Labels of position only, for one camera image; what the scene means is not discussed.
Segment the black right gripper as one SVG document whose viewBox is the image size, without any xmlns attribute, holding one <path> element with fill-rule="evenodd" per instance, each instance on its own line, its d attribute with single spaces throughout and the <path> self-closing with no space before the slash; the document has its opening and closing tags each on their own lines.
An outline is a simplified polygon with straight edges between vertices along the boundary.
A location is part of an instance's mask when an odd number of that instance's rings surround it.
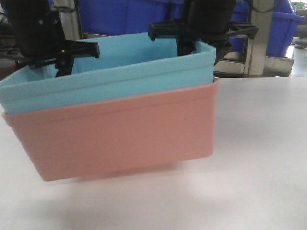
<svg viewBox="0 0 307 230">
<path fill-rule="evenodd" d="M 232 21 L 235 0 L 186 0 L 178 19 L 150 23 L 148 36 L 156 39 L 176 40 L 177 55 L 192 54 L 197 50 L 196 42 L 214 43 L 216 50 L 214 66 L 232 49 L 229 38 L 254 39 L 258 28 L 251 23 Z"/>
</svg>

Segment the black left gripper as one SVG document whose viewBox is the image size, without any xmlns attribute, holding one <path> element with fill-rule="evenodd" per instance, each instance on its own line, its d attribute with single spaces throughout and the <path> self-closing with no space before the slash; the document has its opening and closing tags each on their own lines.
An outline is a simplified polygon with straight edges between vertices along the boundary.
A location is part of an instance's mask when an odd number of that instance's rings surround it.
<svg viewBox="0 0 307 230">
<path fill-rule="evenodd" d="M 65 7 L 51 8 L 47 0 L 6 0 L 4 12 L 12 26 L 20 53 L 31 68 L 54 64 L 55 77 L 71 75 L 75 58 L 99 58 L 97 42 L 65 38 L 59 13 L 73 12 Z"/>
</svg>

